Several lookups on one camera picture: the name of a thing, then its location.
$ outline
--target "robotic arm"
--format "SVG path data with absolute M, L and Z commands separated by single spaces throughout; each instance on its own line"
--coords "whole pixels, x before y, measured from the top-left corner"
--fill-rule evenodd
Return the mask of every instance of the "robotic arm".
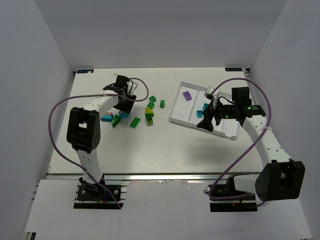
M 120 96 L 135 100 L 137 96 L 133 93 L 137 86 L 129 78 L 118 75 L 115 83 L 103 88 L 104 96 L 97 97 L 82 108 L 73 107 L 70 111 L 66 139 L 78 155 L 81 165 L 102 185 L 105 185 L 105 181 L 97 155 L 101 139 L 100 116 L 112 107 L 130 113 L 134 102 Z M 96 199 L 104 196 L 105 190 L 95 184 L 85 172 L 79 181 L 89 195 Z
M 212 91 L 213 88 L 208 87 L 205 93 L 211 103 L 203 111 L 204 118 L 197 127 L 212 132 L 213 118 L 217 126 L 221 119 L 236 119 L 254 142 L 265 128 L 267 118 L 260 105 L 252 105 L 249 88 L 232 88 L 232 102 L 225 105 L 220 101 L 219 91 L 214 95 Z M 237 196 L 246 192 L 256 194 L 262 201 L 298 198 L 305 174 L 303 163 L 291 159 L 271 129 L 265 132 L 255 147 L 262 160 L 262 172 L 230 176 L 226 194 Z

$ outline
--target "tray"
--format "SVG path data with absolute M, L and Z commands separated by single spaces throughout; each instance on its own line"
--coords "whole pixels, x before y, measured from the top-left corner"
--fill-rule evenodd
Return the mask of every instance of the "tray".
M 239 133 L 239 123 L 235 119 L 222 119 L 219 126 L 216 126 L 215 119 L 212 120 L 214 127 L 213 132 L 202 128 L 197 128 L 197 124 L 203 118 L 197 118 L 196 112 L 202 110 L 204 104 L 209 104 L 210 100 L 205 97 L 207 88 L 196 84 L 182 81 L 172 105 L 169 120 L 170 122 L 184 125 L 191 128 L 196 128 L 207 133 L 223 136 L 229 139 L 234 139 Z M 189 91 L 192 100 L 186 101 L 183 92 Z M 223 96 L 229 100 L 232 99 L 231 94 L 219 92 L 219 96 Z M 230 104 L 225 99 L 221 98 L 223 104 Z

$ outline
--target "blue block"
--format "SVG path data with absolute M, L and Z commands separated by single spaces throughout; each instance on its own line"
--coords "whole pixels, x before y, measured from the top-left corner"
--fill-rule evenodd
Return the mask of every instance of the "blue block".
M 209 106 L 209 104 L 205 103 L 205 104 L 203 105 L 202 110 L 205 110 L 208 106 Z
M 196 111 L 196 117 L 197 117 L 198 119 L 200 119 L 200 118 L 203 118 L 203 117 L 204 117 L 204 114 L 202 113 L 202 111 L 201 111 L 201 110 Z
M 112 115 L 103 115 L 102 117 L 101 117 L 101 121 L 103 121 L 103 122 L 112 122 L 112 120 L 113 120 L 113 118 L 114 118 L 114 116 L 112 116 Z
M 119 111 L 119 116 L 120 116 L 121 119 L 126 119 L 127 117 L 130 116 L 130 113 L 126 113 L 126 112 L 120 110 Z

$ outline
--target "block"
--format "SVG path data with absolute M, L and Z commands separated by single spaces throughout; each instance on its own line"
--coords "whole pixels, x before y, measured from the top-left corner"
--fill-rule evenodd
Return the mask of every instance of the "block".
M 182 95 L 184 96 L 184 98 L 185 98 L 185 100 L 186 101 L 190 101 L 192 98 L 191 98 L 191 95 L 190 95 L 190 92 L 188 92 L 188 91 L 184 91 L 183 93 L 182 93 Z
M 155 104 L 153 102 L 149 102 L 147 107 L 153 109 L 155 107 Z
M 140 118 L 135 117 L 135 118 L 133 119 L 133 121 L 131 122 L 131 124 L 130 124 L 130 128 L 135 129 L 135 128 L 138 126 L 138 123 L 139 123 L 139 122 L 140 122 Z
M 109 122 L 109 123 L 111 123 L 112 120 L 113 120 L 113 118 L 114 118 L 113 115 L 103 115 L 103 116 L 101 117 L 101 121 L 102 121 L 102 122 Z
M 156 99 L 155 96 L 151 96 L 151 97 L 149 97 L 149 101 L 150 101 L 151 103 L 154 103 L 155 101 L 157 101 L 157 99 Z
M 200 118 L 203 118 L 203 117 L 204 117 L 204 114 L 202 113 L 202 111 L 201 111 L 201 110 L 196 111 L 196 117 L 197 117 L 198 119 L 200 119 Z
M 155 115 L 154 111 L 152 111 L 150 107 L 146 107 L 144 109 L 144 114 L 151 114 L 152 117 Z
M 161 100 L 160 101 L 160 108 L 164 108 L 165 107 L 165 100 Z
M 145 119 L 146 119 L 146 124 L 148 126 L 151 126 L 152 124 L 154 124 L 154 121 L 153 121 L 150 113 L 145 115 Z
M 111 123 L 112 127 L 114 128 L 115 126 L 117 126 L 117 124 L 120 122 L 121 118 L 119 115 L 114 115 L 113 117 L 113 121 Z
M 120 116 L 120 118 L 122 118 L 122 119 L 126 119 L 127 117 L 130 116 L 130 113 L 126 113 L 126 112 L 120 110 L 120 111 L 119 111 L 119 116 Z
M 208 104 L 208 103 L 203 104 L 203 108 L 202 108 L 202 110 L 205 110 L 208 106 L 209 106 L 209 104 Z
M 114 116 L 112 112 L 108 112 L 108 111 L 104 115 L 111 115 L 112 117 Z

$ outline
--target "wall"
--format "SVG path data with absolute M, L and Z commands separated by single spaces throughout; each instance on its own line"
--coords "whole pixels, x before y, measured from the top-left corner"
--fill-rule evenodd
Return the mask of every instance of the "wall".
M 49 111 L 73 76 L 33 0 L 1 1 L 0 34 L 0 238 L 18 240 L 52 153 Z
M 275 135 L 292 159 L 305 165 L 299 199 L 316 240 L 320 239 L 319 44 L 320 2 L 288 0 L 251 69 L 251 79 L 270 98 Z
M 287 0 L 35 0 L 77 68 L 250 67 Z

